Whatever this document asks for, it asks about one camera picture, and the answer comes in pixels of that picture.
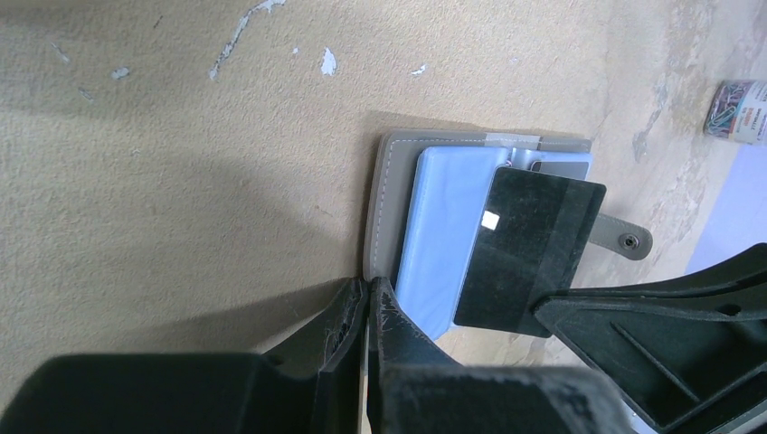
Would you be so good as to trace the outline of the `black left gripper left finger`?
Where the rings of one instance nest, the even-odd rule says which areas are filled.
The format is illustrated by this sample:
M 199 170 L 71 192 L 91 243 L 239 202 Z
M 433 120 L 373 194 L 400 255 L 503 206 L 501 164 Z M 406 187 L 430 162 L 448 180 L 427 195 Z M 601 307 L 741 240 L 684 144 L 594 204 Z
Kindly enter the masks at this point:
M 356 433 L 368 286 L 265 354 L 72 354 L 42 364 L 1 418 L 4 433 Z

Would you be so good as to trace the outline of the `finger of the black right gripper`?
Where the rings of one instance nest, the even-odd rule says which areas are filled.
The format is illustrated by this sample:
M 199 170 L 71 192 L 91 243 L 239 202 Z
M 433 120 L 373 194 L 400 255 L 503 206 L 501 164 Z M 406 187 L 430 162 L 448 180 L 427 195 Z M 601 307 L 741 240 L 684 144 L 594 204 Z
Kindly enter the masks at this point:
M 579 288 L 535 318 L 658 433 L 726 433 L 766 411 L 766 247 L 670 280 Z

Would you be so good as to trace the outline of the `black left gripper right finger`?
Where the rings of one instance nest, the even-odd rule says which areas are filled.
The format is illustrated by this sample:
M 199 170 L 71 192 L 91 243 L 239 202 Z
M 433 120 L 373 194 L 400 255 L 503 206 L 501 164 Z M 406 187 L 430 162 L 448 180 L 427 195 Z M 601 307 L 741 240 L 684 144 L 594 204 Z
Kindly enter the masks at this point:
M 367 417 L 374 433 L 630 433 L 614 384 L 569 366 L 465 366 L 369 284 Z

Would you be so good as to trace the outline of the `grey leather card holder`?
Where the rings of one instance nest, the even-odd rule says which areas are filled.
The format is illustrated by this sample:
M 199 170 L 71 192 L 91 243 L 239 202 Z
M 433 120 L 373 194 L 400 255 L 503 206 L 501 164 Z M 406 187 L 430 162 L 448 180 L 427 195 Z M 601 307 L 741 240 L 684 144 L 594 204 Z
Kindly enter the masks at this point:
M 496 170 L 583 180 L 588 142 L 439 130 L 396 130 L 381 142 L 365 233 L 364 274 L 389 278 L 405 314 L 431 339 L 455 323 Z

